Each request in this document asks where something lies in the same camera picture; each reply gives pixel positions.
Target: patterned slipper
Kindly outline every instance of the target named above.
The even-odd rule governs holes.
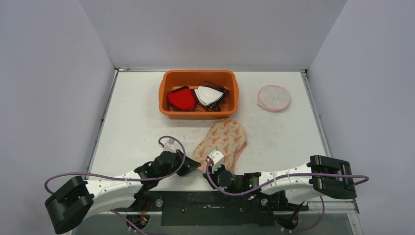
[[[246,146],[247,134],[239,122],[230,119],[217,120],[207,132],[205,139],[193,151],[193,160],[202,165],[200,171],[206,171],[206,156],[214,149],[224,156],[225,168],[235,171],[236,159]]]

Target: gray wall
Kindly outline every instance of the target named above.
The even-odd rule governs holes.
[[[357,187],[366,235],[415,234],[415,1],[349,0],[308,72],[335,158]]]
[[[306,69],[346,0],[80,0],[120,67]]]
[[[78,0],[0,0],[1,235],[54,234],[43,182],[85,170],[113,75]]]

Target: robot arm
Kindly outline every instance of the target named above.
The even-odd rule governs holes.
[[[289,176],[296,173],[351,175],[350,164],[346,161],[316,155],[310,157],[309,163],[292,169],[245,173],[244,175],[235,175],[227,171],[223,165],[223,154],[218,151],[212,151],[208,154],[208,161],[212,163],[209,171],[211,179],[217,186],[224,188],[226,192],[241,193],[274,180],[272,183],[251,192],[251,194],[266,196],[278,193],[279,198],[284,197],[288,203],[295,205],[322,195],[336,199],[356,198],[354,182],[351,178]],[[288,175],[288,177],[276,179],[281,175]]]
[[[168,176],[179,168],[179,176],[185,176],[200,166],[199,162],[177,150],[172,139],[164,145],[162,153],[154,161],[147,162],[116,178],[121,180],[84,180],[76,176],[67,181],[46,201],[45,206],[56,234],[66,233],[84,219],[117,208],[140,209],[148,190],[160,181],[152,180]]]

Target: cable tie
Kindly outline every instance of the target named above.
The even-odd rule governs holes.
[[[288,169],[287,171],[287,178],[288,178],[288,181],[290,182],[290,185],[293,185],[293,183],[291,183],[291,178],[290,178],[290,169]]]
[[[277,179],[276,179],[276,177],[277,177],[277,171],[274,171],[273,172],[273,180],[274,180],[275,186],[277,187]]]
[[[127,177],[125,175],[121,175],[122,178],[124,178],[125,180],[125,185],[128,187],[128,181],[127,181]]]

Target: metal screw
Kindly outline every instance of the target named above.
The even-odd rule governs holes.
[[[161,199],[157,199],[156,200],[156,206],[157,207],[161,207],[163,205],[163,200],[161,200]]]
[[[267,205],[267,203],[268,203],[268,199],[263,198],[263,199],[261,200],[261,205],[262,205],[262,206],[266,206],[266,205]]]

